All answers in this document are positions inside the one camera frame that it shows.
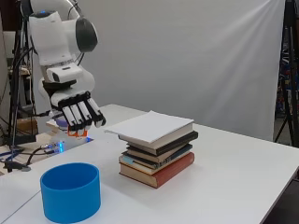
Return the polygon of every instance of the white backdrop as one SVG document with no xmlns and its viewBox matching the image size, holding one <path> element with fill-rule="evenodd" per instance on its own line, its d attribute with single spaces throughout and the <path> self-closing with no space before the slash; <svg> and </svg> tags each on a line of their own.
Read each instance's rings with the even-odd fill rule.
<svg viewBox="0 0 299 224">
<path fill-rule="evenodd" d="M 82 63 L 95 76 L 99 105 L 155 110 L 272 139 L 283 0 L 79 5 L 100 38 Z"/>
</svg>

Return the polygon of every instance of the tripod stand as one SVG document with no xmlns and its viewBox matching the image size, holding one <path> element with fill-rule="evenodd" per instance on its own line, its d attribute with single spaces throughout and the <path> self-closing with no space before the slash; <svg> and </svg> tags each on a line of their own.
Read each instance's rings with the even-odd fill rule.
<svg viewBox="0 0 299 224">
<path fill-rule="evenodd" d="M 284 40 L 288 38 L 288 61 L 290 67 L 290 82 L 291 82 L 291 105 L 292 112 L 290 110 L 288 93 L 286 90 L 286 77 L 284 63 Z M 299 48 L 297 38 L 297 27 L 296 27 L 296 10 L 294 0 L 286 0 L 282 40 L 281 40 L 281 53 L 280 53 L 280 64 L 279 64 L 279 81 L 281 82 L 281 89 L 283 91 L 283 98 L 285 102 L 286 118 L 282 124 L 282 127 L 278 133 L 275 142 L 278 140 L 282 129 L 286 122 L 289 124 L 290 137 L 293 147 L 299 147 L 299 123 L 298 123 L 298 108 L 297 108 L 297 85 L 296 85 L 296 74 L 299 71 Z"/>
</svg>

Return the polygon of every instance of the white book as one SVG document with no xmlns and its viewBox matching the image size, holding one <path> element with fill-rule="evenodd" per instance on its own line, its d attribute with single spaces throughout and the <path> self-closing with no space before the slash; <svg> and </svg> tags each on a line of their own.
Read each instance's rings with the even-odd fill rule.
<svg viewBox="0 0 299 224">
<path fill-rule="evenodd" d="M 141 146 L 158 148 L 191 133 L 193 122 L 193 119 L 150 111 L 145 115 L 107 127 L 105 132 L 118 134 L 120 139 Z"/>
</svg>

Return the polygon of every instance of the metal stand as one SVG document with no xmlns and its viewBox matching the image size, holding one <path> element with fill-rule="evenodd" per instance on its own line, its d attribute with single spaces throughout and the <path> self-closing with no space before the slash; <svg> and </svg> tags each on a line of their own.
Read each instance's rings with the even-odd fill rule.
<svg viewBox="0 0 299 224">
<path fill-rule="evenodd" d="M 20 10 L 20 1 L 17 2 L 17 8 Z M 14 60 L 12 64 L 12 76 L 11 76 L 11 92 L 10 92 L 10 107 L 9 107 L 9 120 L 8 120 L 8 132 L 5 137 L 5 142 L 10 147 L 14 147 L 16 145 L 31 143 L 36 141 L 36 135 L 31 132 L 31 134 L 18 136 L 17 135 L 17 119 L 18 119 L 18 109 L 19 109 L 19 100 L 21 94 L 19 92 L 20 89 L 20 65 L 17 64 L 17 61 L 20 59 L 21 54 L 29 49 L 28 46 L 28 35 L 27 35 L 27 25 L 24 25 L 24 33 L 21 32 L 22 28 L 22 16 L 21 12 L 19 13 L 19 24 L 15 34 L 15 46 L 14 46 Z"/>
<path fill-rule="evenodd" d="M 289 66 L 290 66 L 290 80 L 291 80 L 291 97 L 292 97 L 292 113 L 288 102 L 288 93 L 285 87 L 285 78 L 283 76 L 283 43 L 285 35 L 288 37 L 288 49 L 289 49 Z M 297 109 L 297 85 L 296 85 L 296 74 L 299 71 L 298 64 L 299 48 L 298 48 L 298 38 L 297 38 L 297 28 L 296 28 L 296 13 L 295 13 L 295 3 L 294 0 L 286 0 L 285 12 L 284 12 L 284 22 L 282 31 L 282 42 L 281 42 L 281 54 L 280 54 L 280 68 L 279 74 L 283 76 L 281 79 L 281 87 L 283 90 L 283 97 L 285 101 L 285 111 L 286 120 L 289 124 L 290 137 L 292 140 L 293 147 L 299 147 L 299 122 L 298 122 L 298 109 Z M 278 140 L 286 121 L 283 123 L 278 137 Z"/>
</svg>

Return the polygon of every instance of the white table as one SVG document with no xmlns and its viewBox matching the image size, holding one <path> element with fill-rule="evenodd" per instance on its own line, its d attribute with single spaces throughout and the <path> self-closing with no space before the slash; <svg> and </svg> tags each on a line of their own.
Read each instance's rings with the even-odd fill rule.
<svg viewBox="0 0 299 224">
<path fill-rule="evenodd" d="M 117 105 L 102 110 L 108 125 L 143 114 Z M 29 173 L 0 177 L 0 223 L 7 207 L 6 216 L 14 214 L 5 224 L 50 223 L 43 214 L 39 177 L 53 166 L 72 161 L 92 163 L 101 171 L 102 206 L 83 223 L 263 221 L 297 170 L 299 149 L 200 125 L 194 129 L 199 132 L 192 142 L 195 163 L 160 189 L 119 175 L 118 157 L 125 143 L 102 129 L 91 129 L 95 141 L 37 162 Z"/>
</svg>

